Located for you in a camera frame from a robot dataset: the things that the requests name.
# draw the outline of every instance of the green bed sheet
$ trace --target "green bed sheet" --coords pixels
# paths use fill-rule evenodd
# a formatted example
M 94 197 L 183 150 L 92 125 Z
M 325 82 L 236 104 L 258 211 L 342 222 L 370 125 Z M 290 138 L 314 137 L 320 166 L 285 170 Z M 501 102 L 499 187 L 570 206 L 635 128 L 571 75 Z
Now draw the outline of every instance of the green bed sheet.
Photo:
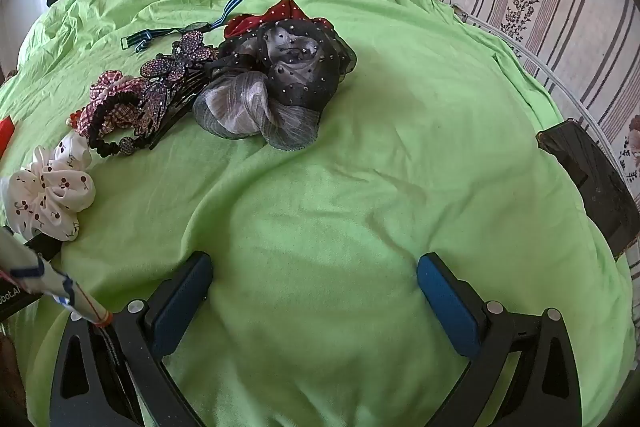
M 245 0 L 236 13 L 277 1 Z M 295 1 L 358 55 L 318 140 L 281 152 L 260 137 L 214 137 L 187 116 L 152 152 L 94 154 L 97 196 L 58 266 L 118 311 L 192 251 L 212 256 L 210 298 L 166 360 L 208 426 L 422 427 L 466 363 L 416 284 L 417 260 L 436 251 L 484 299 L 562 312 L 584 425 L 596 425 L 632 364 L 631 283 L 536 146 L 537 131 L 561 121 L 546 92 L 502 41 L 436 0 Z M 136 74 L 175 39 L 136 55 L 121 37 L 215 20 L 225 3 L 56 3 L 0 90 L 0 113 L 17 122 L 2 174 L 67 133 L 102 71 Z M 222 30 L 206 36 L 221 40 Z M 67 317 L 42 299 L 11 323 L 38 427 Z

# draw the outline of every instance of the white cable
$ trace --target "white cable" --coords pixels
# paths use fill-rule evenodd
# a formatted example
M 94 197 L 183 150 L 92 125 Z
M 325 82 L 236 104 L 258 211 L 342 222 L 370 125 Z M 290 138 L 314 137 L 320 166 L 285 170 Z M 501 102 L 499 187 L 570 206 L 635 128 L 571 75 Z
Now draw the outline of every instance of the white cable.
M 461 19 L 463 22 L 470 20 L 474 24 L 477 24 L 478 26 L 480 26 L 483 30 L 488 31 L 489 33 L 493 33 L 496 36 L 500 37 L 502 40 L 506 41 L 507 44 L 509 44 L 510 46 L 513 46 L 518 51 L 526 55 L 527 58 L 531 60 L 531 62 L 533 62 L 542 71 L 544 71 L 546 76 L 548 76 L 553 81 L 553 83 L 556 84 L 556 86 L 558 86 L 559 89 L 562 92 L 564 92 L 565 95 L 567 95 L 569 100 L 571 100 L 572 103 L 575 105 L 575 107 L 577 107 L 582 117 L 589 123 L 589 125 L 591 126 L 595 134 L 598 135 L 598 139 L 604 146 L 605 154 L 609 157 L 609 161 L 615 167 L 616 171 L 618 171 L 618 174 L 620 174 L 620 177 L 622 178 L 622 181 L 624 182 L 626 188 L 628 188 L 630 191 L 630 187 L 628 184 L 628 180 L 626 179 L 625 171 L 623 171 L 622 166 L 620 165 L 620 162 L 618 162 L 616 155 L 613 152 L 613 147 L 611 146 L 611 144 L 609 143 L 609 140 L 604 134 L 602 127 L 599 126 L 596 120 L 591 116 L 591 113 L 589 112 L 589 110 L 586 107 L 584 107 L 584 105 L 582 104 L 582 102 L 580 102 L 580 100 L 575 98 L 574 94 L 568 89 L 568 87 L 566 87 L 560 81 L 560 79 L 556 76 L 556 74 L 546 64 L 544 64 L 539 58 L 537 58 L 536 55 L 531 53 L 528 49 L 524 48 L 521 44 L 518 44 L 515 40 L 513 40 L 510 36 L 508 36 L 503 31 L 491 26 L 490 24 L 484 21 L 481 21 L 477 17 L 466 13 L 465 11 L 461 10 L 458 7 L 454 7 L 454 8 L 456 12 L 462 13 Z

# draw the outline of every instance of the white cloth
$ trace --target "white cloth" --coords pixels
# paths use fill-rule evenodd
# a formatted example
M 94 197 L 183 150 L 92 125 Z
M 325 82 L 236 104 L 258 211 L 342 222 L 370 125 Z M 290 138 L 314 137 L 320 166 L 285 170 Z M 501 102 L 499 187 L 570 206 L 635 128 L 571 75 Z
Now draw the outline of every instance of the white cloth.
M 75 131 L 52 152 L 33 151 L 33 162 L 2 179 L 0 190 L 9 226 L 25 239 L 41 231 L 60 241 L 78 235 L 76 214 L 94 202 L 95 186 L 84 170 L 91 164 L 86 138 Z

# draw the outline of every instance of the blue gripper pad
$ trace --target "blue gripper pad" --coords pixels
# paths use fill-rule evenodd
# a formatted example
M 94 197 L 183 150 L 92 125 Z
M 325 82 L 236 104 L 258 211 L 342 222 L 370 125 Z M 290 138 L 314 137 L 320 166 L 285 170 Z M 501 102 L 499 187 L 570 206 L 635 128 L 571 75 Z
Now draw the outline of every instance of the blue gripper pad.
M 442 272 L 437 263 L 442 264 Z M 474 359 L 480 351 L 478 324 L 452 286 L 458 280 L 434 253 L 420 257 L 417 275 L 418 286 L 454 349 L 459 355 Z
M 151 353 L 158 359 L 172 354 L 202 300 L 207 296 L 213 280 L 213 265 L 208 255 L 196 252 L 173 279 L 163 282 L 149 299 Z M 163 306 L 154 310 L 155 296 Z

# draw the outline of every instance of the pillowcase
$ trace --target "pillowcase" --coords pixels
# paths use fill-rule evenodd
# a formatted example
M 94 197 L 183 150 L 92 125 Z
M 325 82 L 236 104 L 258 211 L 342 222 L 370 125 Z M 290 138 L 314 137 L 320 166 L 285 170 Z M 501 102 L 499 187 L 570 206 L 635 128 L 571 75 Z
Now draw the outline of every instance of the pillowcase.
M 594 116 L 640 204 L 640 14 L 633 0 L 441 0 L 499 28 L 544 62 Z M 533 62 L 524 68 L 562 114 L 574 104 Z

